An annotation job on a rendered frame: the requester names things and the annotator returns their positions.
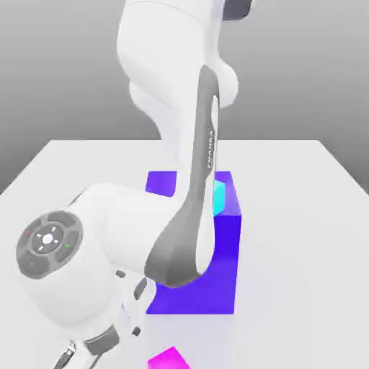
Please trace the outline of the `small cyan cube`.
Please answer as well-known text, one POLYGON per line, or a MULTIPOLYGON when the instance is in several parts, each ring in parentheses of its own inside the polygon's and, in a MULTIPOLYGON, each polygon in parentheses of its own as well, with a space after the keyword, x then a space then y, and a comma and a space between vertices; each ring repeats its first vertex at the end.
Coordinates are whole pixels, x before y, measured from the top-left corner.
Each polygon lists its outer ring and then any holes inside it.
POLYGON ((222 213, 225 208, 226 201, 226 184, 217 179, 213 186, 213 215, 217 216, 222 213))

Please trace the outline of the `small magenta cube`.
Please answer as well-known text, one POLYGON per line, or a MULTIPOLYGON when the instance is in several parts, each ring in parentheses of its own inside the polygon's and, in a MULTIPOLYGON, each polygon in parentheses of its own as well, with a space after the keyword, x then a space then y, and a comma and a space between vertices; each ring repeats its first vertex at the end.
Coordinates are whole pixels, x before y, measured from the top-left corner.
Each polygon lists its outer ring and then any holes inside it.
POLYGON ((170 347, 148 360, 148 369, 190 369, 176 347, 170 347))

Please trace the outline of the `large blue box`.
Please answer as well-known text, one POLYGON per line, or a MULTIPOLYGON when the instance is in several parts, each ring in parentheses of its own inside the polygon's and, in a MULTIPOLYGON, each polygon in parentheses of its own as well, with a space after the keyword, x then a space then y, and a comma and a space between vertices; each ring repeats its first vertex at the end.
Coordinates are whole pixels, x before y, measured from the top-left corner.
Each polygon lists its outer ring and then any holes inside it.
POLYGON ((171 289, 158 284, 150 315, 218 315, 234 312, 236 280, 241 237, 241 208, 230 171, 215 173, 226 184, 226 201, 222 213, 214 216, 215 250, 206 273, 182 288, 171 289))

